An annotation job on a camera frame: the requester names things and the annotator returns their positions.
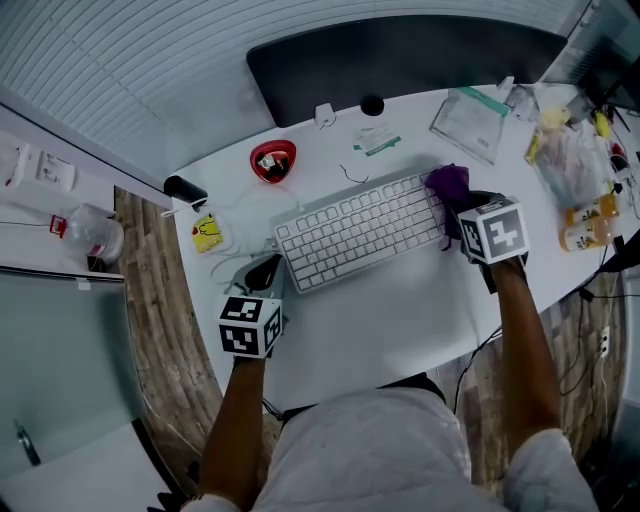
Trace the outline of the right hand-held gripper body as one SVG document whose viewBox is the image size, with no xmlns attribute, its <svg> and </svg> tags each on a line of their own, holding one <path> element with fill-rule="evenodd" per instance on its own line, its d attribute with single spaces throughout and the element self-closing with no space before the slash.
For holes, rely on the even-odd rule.
<svg viewBox="0 0 640 512">
<path fill-rule="evenodd" d="M 493 265 L 530 250 L 523 208 L 514 196 L 470 192 L 471 207 L 457 214 L 461 249 L 470 261 Z"/>
</svg>

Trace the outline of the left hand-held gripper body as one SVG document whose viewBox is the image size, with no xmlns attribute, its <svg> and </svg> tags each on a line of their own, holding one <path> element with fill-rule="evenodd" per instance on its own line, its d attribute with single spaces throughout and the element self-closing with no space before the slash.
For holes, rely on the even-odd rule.
<svg viewBox="0 0 640 512">
<path fill-rule="evenodd" d="M 283 334 L 283 299 L 224 294 L 217 304 L 217 325 L 224 352 L 264 359 Z"/>
</svg>

